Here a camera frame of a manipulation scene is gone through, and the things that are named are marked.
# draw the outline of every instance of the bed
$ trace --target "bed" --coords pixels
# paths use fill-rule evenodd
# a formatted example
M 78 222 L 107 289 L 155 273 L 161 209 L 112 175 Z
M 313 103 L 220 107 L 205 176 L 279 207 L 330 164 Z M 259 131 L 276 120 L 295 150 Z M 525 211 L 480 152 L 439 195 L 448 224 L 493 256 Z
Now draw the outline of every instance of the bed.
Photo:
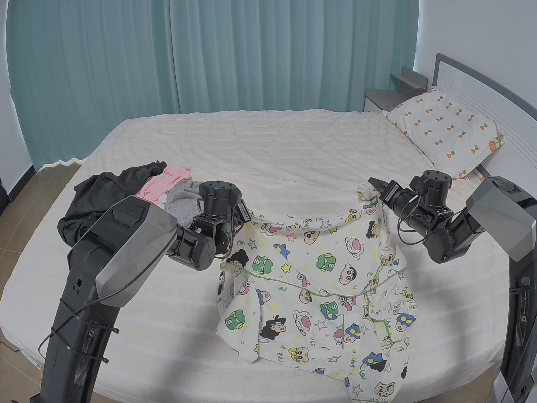
M 502 174 L 531 192 L 537 172 L 522 175 L 520 170 L 536 167 L 535 149 L 524 139 L 530 139 L 528 124 L 537 127 L 537 111 L 491 82 L 445 56 L 437 58 L 433 84 L 451 88 L 496 119 L 509 141 L 514 138 L 512 147 L 492 154 L 481 170 Z M 507 122 L 501 117 L 506 109 Z M 519 162 L 507 169 L 505 160 L 513 157 Z M 234 182 L 255 208 L 297 215 L 345 211 L 356 198 L 356 185 L 370 176 L 408 183 L 433 168 L 379 113 L 238 111 L 124 121 L 57 198 L 5 286 L 0 327 L 35 365 L 43 362 L 37 347 L 50 331 L 68 274 L 69 248 L 56 225 L 73 187 L 102 171 L 118 174 L 155 160 L 191 166 L 197 180 Z M 461 209 L 476 183 L 454 181 L 448 206 Z M 408 259 L 406 277 L 420 309 L 420 321 L 411 329 L 407 382 L 395 400 L 410 403 L 462 386 L 500 360 L 507 327 L 507 258 L 484 234 L 465 257 L 435 264 L 421 245 L 398 240 L 390 214 L 392 237 Z M 263 359 L 249 364 L 215 336 L 219 272 L 216 262 L 199 273 L 164 257 L 120 311 L 121 332 L 111 337 L 110 364 L 102 365 L 95 391 L 125 403 L 348 402 L 342 382 Z

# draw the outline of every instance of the pillowcase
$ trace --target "pillowcase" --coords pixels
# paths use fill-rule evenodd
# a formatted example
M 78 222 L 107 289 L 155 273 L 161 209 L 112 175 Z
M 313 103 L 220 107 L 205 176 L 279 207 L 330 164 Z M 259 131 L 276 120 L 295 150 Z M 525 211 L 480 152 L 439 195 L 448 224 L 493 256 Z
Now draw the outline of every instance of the pillowcase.
M 494 121 L 438 87 L 384 111 L 384 115 L 436 170 L 454 179 L 465 177 L 504 142 Z

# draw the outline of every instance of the teal curtain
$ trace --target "teal curtain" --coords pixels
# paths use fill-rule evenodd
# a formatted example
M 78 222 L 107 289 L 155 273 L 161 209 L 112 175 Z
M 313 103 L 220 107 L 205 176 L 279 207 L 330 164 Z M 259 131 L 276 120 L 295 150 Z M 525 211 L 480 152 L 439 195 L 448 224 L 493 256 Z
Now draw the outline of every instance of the teal curtain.
M 361 111 L 413 66 L 419 0 L 10 0 L 12 97 L 34 165 L 160 113 Z

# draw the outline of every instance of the floor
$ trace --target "floor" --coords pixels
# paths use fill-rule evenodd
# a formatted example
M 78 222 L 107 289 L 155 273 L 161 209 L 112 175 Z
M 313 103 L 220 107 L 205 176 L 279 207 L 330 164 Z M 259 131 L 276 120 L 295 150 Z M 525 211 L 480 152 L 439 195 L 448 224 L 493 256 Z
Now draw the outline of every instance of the floor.
M 37 225 L 78 167 L 75 163 L 39 171 L 0 215 L 0 294 Z M 494 368 L 457 390 L 420 403 L 486 403 L 493 376 Z M 0 332 L 0 403 L 27 403 L 39 392 L 40 381 L 41 371 Z M 114 400 L 94 393 L 91 402 L 114 403 Z

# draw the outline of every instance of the white wall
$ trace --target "white wall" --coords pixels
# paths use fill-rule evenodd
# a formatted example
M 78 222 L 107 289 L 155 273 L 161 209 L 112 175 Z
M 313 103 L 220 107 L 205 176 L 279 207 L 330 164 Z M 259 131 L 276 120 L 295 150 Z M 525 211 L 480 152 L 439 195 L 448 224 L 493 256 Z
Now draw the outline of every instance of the white wall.
M 414 70 L 429 85 L 438 52 L 537 107 L 537 0 L 420 0 Z
M 10 96 L 8 60 L 5 50 L 5 22 L 8 0 L 0 0 L 0 179 L 9 193 L 32 162 L 20 132 Z

